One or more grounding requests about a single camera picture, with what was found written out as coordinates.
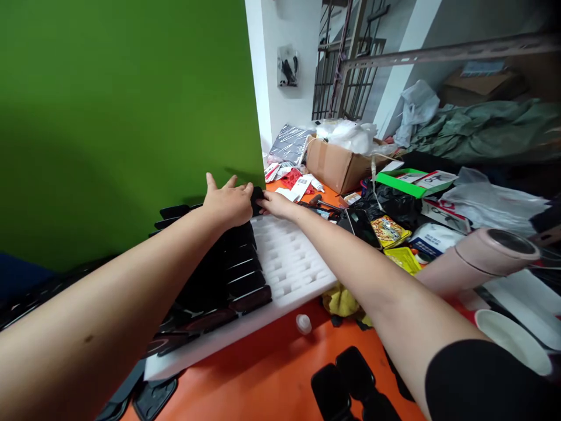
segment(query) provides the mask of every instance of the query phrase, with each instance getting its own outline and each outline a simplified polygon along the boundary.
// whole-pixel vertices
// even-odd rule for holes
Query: forearm
[[[369,315],[394,305],[410,286],[410,275],[384,254],[316,213],[295,207],[291,220]]]
[[[291,220],[370,316],[401,377],[430,419],[424,382],[436,353],[459,340],[488,338],[384,254],[344,229],[305,208],[295,207]]]
[[[224,230],[196,209],[2,332],[0,418],[93,419]]]

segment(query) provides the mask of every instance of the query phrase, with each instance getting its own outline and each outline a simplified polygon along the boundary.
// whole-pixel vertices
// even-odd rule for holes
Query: foam insert
[[[266,283],[271,286],[273,301],[163,357],[149,357],[144,371],[145,380],[173,376],[335,285],[335,275],[295,224],[271,215],[252,218],[251,224],[259,262]]]

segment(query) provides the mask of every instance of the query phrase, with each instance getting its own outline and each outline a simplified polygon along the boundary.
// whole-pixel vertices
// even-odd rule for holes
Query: clutter pile
[[[561,158],[561,105],[512,101],[528,88],[524,79],[504,63],[480,65],[454,72],[438,94],[424,81],[405,90],[401,126],[384,140],[375,125],[345,119],[316,121],[315,130],[285,125],[269,152],[267,183],[281,180],[278,192],[445,298],[467,296],[525,267],[559,292],[561,255],[541,247],[561,240],[561,188],[548,165]],[[318,193],[327,188],[338,203],[322,202]],[[305,194],[316,196],[303,203]],[[450,282],[454,271],[465,277]],[[372,325],[344,285],[325,292],[322,303],[334,324],[352,318],[362,328]],[[561,305],[545,312],[555,318]]]

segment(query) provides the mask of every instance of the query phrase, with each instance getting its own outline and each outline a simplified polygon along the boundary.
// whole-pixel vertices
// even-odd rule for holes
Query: green wall
[[[64,270],[263,185],[243,0],[0,2],[0,251]]]

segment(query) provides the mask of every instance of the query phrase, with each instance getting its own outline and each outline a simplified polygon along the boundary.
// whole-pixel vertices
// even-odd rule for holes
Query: pink cylinder
[[[530,241],[507,231],[481,228],[447,249],[416,277],[435,294],[447,297],[522,270],[537,259],[539,250]]]

